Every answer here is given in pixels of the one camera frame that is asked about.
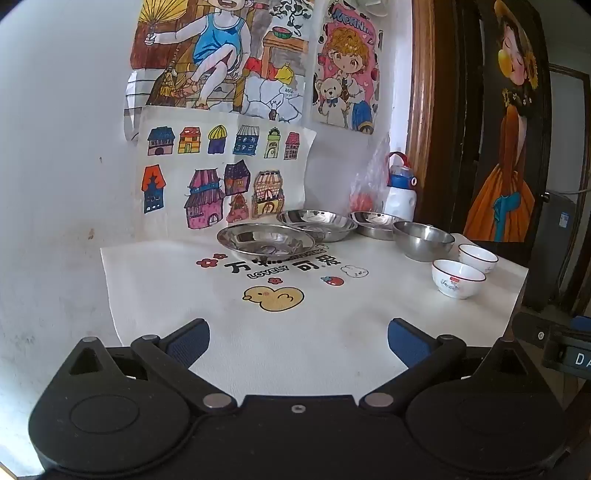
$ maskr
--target white bowl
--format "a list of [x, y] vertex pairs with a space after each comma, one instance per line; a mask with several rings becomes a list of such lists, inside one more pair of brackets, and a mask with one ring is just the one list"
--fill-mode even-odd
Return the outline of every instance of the white bowl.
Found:
[[484, 275], [492, 272], [499, 262], [499, 257], [495, 254], [476, 245], [461, 244], [458, 251], [461, 263], [480, 270]]
[[461, 300], [476, 295], [486, 281], [486, 275], [481, 271], [453, 260], [435, 260], [431, 265], [431, 276], [441, 293]]

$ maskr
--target white tablecloth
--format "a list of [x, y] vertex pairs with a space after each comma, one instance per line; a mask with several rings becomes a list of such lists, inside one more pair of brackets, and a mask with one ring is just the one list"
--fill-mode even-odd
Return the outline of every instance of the white tablecloth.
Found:
[[[307, 258], [246, 262], [248, 271], [243, 266], [232, 273], [233, 266], [224, 265], [241, 259], [209, 230], [192, 243], [103, 249], [109, 302], [124, 345], [206, 319], [210, 345], [191, 370], [239, 402], [247, 394], [352, 394], [358, 400], [406, 368], [387, 342], [388, 323], [396, 317], [434, 337], [451, 333], [468, 345], [491, 346], [505, 331], [527, 273], [500, 259], [477, 296], [455, 300], [438, 291], [430, 264], [410, 260], [393, 242], [356, 233]], [[455, 237], [456, 246], [469, 242]], [[456, 247], [450, 258], [457, 258]], [[280, 288], [295, 306], [271, 312], [277, 302], [243, 299], [279, 296]], [[304, 294], [299, 303], [298, 290]]]

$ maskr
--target painting of woman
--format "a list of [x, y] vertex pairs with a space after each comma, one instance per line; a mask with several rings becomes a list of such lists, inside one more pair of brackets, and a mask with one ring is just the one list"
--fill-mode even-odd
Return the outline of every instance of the painting of woman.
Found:
[[464, 235], [473, 241], [523, 242], [534, 208], [524, 171], [538, 70], [527, 34], [502, 0], [496, 0], [495, 14], [501, 41], [499, 68], [511, 84], [502, 90], [505, 115], [497, 164], [470, 208]]

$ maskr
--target bowl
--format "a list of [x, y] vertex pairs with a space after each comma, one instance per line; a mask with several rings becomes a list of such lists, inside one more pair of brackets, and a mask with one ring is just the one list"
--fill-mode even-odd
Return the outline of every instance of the bowl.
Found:
[[217, 241], [250, 260], [286, 260], [309, 252], [316, 244], [302, 230], [271, 223], [241, 223], [220, 230]]
[[499, 262], [499, 257], [481, 247], [461, 244], [458, 248], [460, 262], [480, 270], [484, 275], [492, 272]]
[[392, 230], [396, 245], [417, 262], [445, 258], [456, 241], [449, 233], [422, 223], [396, 222]]
[[486, 281], [481, 271], [453, 260], [435, 260], [431, 276], [441, 293], [460, 300], [476, 295]]
[[277, 220], [306, 232], [316, 242], [338, 242], [357, 228], [351, 218], [322, 210], [289, 210], [279, 213]]
[[392, 227], [401, 219], [386, 213], [352, 212], [351, 219], [357, 224], [357, 232], [376, 240], [394, 240]]
[[275, 35], [277, 38], [282, 38], [283, 40], [287, 40], [293, 35], [291, 30], [288, 30], [284, 27], [273, 27], [271, 30], [273, 35]]

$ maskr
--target straw hat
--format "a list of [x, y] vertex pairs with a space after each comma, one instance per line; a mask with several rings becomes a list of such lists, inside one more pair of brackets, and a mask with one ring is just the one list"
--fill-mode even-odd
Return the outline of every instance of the straw hat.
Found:
[[538, 66], [535, 60], [534, 49], [531, 46], [530, 39], [525, 33], [523, 27], [521, 27], [521, 24], [519, 23], [513, 12], [509, 10], [509, 7], [506, 6], [502, 0], [496, 0], [495, 13], [496, 18], [499, 21], [499, 24], [502, 22], [503, 18], [506, 18], [517, 26], [519, 43], [521, 44], [521, 47], [525, 50], [523, 53], [525, 68], [527, 70], [527, 76], [530, 80], [531, 87], [534, 90], [536, 90], [536, 88], [538, 88]]

